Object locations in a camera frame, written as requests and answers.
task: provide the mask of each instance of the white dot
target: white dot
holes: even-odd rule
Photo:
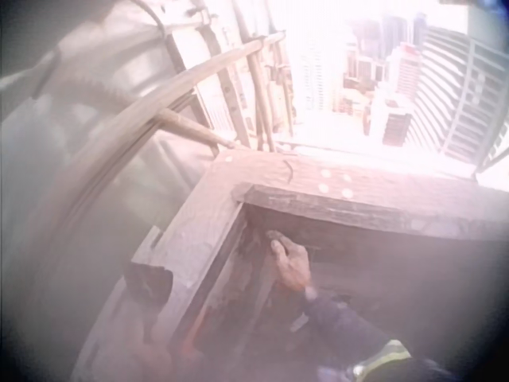
[[[351,191],[350,189],[343,189],[343,192],[341,194],[347,199],[353,198],[353,191]]]
[[[328,193],[328,185],[324,184],[324,183],[320,183],[318,185],[318,189],[322,192],[322,193]]]

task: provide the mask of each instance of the skyscraper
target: skyscraper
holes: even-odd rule
[[[408,21],[398,16],[386,15],[381,20],[381,58],[388,58],[402,42],[409,42]]]
[[[414,100],[421,70],[419,52],[413,45],[401,43],[387,60],[389,61],[390,89]]]
[[[507,111],[504,29],[495,27],[494,15],[475,7],[438,7],[429,15],[406,144],[478,163]]]
[[[410,125],[412,103],[380,84],[371,104],[370,137],[388,146],[403,146]]]

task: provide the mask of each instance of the wooden frame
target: wooden frame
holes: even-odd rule
[[[243,230],[239,217],[246,204],[382,232],[508,241],[509,195],[503,192],[447,178],[225,151],[154,248],[152,263],[173,273],[172,294],[153,328],[159,341],[178,346],[191,327]]]

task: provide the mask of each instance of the hand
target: hand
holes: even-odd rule
[[[311,286],[308,252],[299,244],[277,231],[268,231],[270,246],[276,256],[279,274],[283,283],[290,289],[303,291]]]

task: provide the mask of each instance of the curved bar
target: curved bar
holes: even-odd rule
[[[118,163],[126,163],[129,156],[135,154],[133,146],[142,146],[158,129],[148,122],[200,81],[261,48],[261,41],[252,41],[176,75],[114,117],[102,134],[73,158],[30,217],[25,242],[17,252],[16,261],[5,273],[2,297],[10,319],[17,321],[29,298],[37,298],[45,272],[58,260],[52,246],[69,232],[84,210],[83,206],[100,193],[103,179],[111,178],[112,169],[120,171],[122,167]],[[20,280],[31,280],[31,283]]]

